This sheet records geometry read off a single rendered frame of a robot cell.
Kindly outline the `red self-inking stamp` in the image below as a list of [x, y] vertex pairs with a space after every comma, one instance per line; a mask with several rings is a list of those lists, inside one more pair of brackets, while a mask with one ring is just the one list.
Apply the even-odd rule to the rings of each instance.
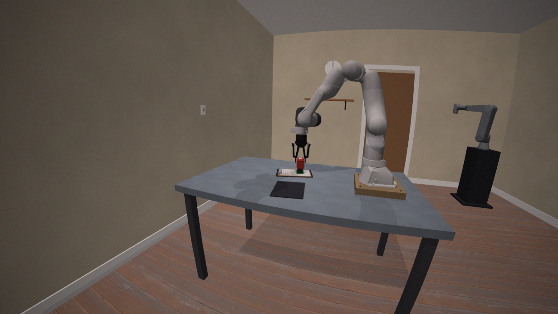
[[298, 168], [297, 172], [303, 174], [303, 169], [304, 169], [304, 159], [303, 159], [303, 157], [298, 157], [298, 167], [297, 168]]

